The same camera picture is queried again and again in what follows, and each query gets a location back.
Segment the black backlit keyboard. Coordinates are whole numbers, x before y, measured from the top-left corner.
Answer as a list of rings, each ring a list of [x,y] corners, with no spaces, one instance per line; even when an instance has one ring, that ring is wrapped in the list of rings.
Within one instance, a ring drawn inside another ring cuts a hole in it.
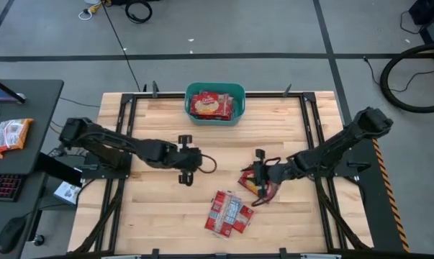
[[[0,174],[0,201],[15,202],[26,178],[21,174]]]

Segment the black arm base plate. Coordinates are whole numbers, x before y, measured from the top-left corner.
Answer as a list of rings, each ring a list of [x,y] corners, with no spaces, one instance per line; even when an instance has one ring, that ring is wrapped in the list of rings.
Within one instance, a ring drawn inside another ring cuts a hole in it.
[[[341,160],[333,165],[321,165],[318,169],[314,169],[312,175],[314,177],[354,177],[360,172],[371,167],[369,162],[353,162],[349,160]]]
[[[119,165],[112,165],[92,153],[87,153],[84,163],[76,167],[85,179],[121,179],[129,178],[131,163],[132,156],[129,153],[122,153]]]

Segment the black equipment case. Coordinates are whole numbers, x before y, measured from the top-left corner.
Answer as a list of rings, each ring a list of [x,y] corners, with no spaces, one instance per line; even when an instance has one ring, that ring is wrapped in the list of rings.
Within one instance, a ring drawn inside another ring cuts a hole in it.
[[[424,43],[434,43],[434,0],[417,0],[409,14],[416,25],[422,26],[419,34]]]

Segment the black computer mouse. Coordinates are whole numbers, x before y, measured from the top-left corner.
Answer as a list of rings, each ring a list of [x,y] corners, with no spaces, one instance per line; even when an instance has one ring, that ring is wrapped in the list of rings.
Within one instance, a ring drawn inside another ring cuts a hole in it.
[[[25,216],[11,218],[0,232],[0,253],[12,252],[17,246],[27,223]]]

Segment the black desk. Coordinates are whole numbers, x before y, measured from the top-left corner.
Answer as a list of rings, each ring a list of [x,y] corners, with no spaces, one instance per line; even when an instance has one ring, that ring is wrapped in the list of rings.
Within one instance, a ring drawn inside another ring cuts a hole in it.
[[[17,246],[10,253],[0,253],[0,259],[20,259],[33,225],[35,210],[40,204],[43,185],[47,180],[47,174],[43,171],[36,171],[35,166],[63,88],[63,81],[2,79],[1,82],[11,90],[23,93],[26,96],[26,102],[24,104],[0,104],[0,122],[8,119],[31,118],[34,120],[24,148],[7,151],[0,159],[0,173],[26,176],[16,202],[0,201],[0,232],[10,219],[27,215],[27,222]]]

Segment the teal plastic basket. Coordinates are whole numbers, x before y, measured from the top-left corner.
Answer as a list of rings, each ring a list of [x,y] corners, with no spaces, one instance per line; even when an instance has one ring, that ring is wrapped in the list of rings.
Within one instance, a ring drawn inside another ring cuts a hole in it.
[[[195,94],[203,91],[229,94],[234,98],[234,117],[230,121],[216,119],[202,119],[198,116],[190,115],[189,108],[191,98]],[[237,83],[192,83],[185,93],[184,111],[190,120],[199,126],[235,126],[245,113],[245,89]]]

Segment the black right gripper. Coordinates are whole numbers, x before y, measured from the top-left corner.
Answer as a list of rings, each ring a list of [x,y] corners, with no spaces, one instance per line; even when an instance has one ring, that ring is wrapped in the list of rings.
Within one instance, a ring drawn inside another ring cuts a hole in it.
[[[260,206],[263,204],[267,204],[270,202],[270,186],[269,183],[269,176],[268,176],[268,169],[271,167],[269,165],[270,162],[273,162],[274,165],[276,165],[279,162],[279,158],[270,158],[268,160],[265,160],[266,158],[266,152],[262,149],[256,149],[256,157],[257,161],[255,161],[252,164],[252,170],[253,170],[253,180],[254,184],[256,186],[260,186],[261,188],[258,189],[257,192],[257,199],[251,203],[252,207]]]

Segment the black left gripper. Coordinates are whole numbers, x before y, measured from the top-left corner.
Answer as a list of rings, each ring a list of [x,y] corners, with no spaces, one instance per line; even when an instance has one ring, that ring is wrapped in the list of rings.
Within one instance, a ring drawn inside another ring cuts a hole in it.
[[[170,147],[164,162],[165,168],[181,170],[178,182],[186,186],[193,184],[194,172],[202,165],[202,151],[198,147],[189,147],[191,143],[191,135],[179,135],[178,144],[181,148]]]

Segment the black platform with hazard stripe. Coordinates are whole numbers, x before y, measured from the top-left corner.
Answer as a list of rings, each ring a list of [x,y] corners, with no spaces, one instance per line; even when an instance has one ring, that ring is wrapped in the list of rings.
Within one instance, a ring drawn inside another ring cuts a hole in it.
[[[364,140],[348,159],[368,167],[358,179],[336,178],[343,217],[362,242],[384,252],[410,251],[389,173],[377,140]]]

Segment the black control box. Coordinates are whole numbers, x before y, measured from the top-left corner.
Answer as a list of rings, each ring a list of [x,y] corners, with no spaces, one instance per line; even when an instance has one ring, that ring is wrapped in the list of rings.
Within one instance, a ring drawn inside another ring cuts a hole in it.
[[[45,172],[73,186],[82,187],[80,171],[44,153],[38,155],[35,170]]]

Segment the black aluminium table frame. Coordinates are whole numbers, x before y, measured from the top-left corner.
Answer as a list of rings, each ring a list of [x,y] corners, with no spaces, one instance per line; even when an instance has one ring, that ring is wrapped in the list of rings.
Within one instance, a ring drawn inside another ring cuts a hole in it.
[[[246,206],[255,200],[238,179],[255,160],[256,149],[268,158],[285,158],[341,130],[331,91],[287,98],[276,92],[250,92],[245,113],[233,127],[193,124],[178,94],[142,96],[131,104],[122,103],[120,93],[105,93],[97,122],[137,138],[175,142],[179,135],[191,135],[204,153],[204,170],[195,174],[192,186],[181,185],[175,171],[151,169],[134,159],[120,215],[108,221],[103,248],[110,245],[113,226],[118,228],[118,254],[149,254],[154,248],[162,254],[275,253],[280,247],[295,253],[351,246],[336,223],[330,224],[330,237],[325,238],[315,184],[307,178],[284,182],[270,203],[256,207],[243,233],[221,237],[204,228],[217,191],[234,193]]]

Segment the white bar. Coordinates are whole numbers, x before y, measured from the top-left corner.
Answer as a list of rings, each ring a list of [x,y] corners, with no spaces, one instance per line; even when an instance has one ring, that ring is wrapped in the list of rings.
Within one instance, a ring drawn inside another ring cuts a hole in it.
[[[342,259],[341,255],[326,253],[301,253],[301,259]]]

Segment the large black hoop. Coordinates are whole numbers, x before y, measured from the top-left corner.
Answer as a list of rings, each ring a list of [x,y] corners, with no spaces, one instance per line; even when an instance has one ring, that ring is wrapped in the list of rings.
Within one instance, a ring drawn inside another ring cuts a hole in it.
[[[412,113],[417,113],[417,114],[431,114],[434,113],[434,106],[412,106],[409,104],[406,104],[402,101],[400,101],[393,93],[392,90],[389,88],[388,85],[388,79],[389,79],[389,74],[392,71],[392,69],[394,68],[394,66],[396,64],[398,64],[398,62],[408,58],[409,56],[421,53],[421,52],[425,52],[428,50],[434,50],[434,43],[432,44],[427,44],[427,45],[420,45],[417,47],[412,47],[408,50],[405,50],[404,52],[396,55],[394,58],[392,58],[387,65],[384,67],[383,71],[381,72],[381,76],[380,76],[380,87],[381,87],[381,92],[383,94],[383,96],[385,97],[385,99],[392,104],[393,106],[404,110],[406,112],[412,112]]]

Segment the white cardboard box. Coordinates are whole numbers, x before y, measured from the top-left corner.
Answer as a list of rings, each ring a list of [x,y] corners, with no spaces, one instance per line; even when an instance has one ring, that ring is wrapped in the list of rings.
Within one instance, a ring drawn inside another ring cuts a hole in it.
[[[66,204],[77,205],[81,187],[77,187],[63,181],[53,192],[53,196]]]

